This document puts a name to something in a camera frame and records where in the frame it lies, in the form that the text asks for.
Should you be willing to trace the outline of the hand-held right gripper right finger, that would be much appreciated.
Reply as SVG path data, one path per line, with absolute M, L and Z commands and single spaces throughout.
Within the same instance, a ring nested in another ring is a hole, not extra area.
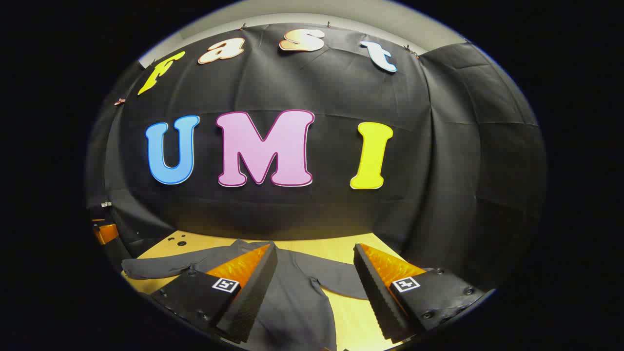
M 487 293 L 449 270 L 423 269 L 366 244 L 356 244 L 353 264 L 384 338 L 423 339 L 453 324 Z

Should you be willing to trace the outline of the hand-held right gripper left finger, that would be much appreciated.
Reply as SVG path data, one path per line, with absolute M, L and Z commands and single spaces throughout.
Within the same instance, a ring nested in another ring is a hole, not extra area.
M 189 268 L 150 294 L 150 302 L 193 329 L 247 342 L 278 264 L 269 243 L 209 271 Z

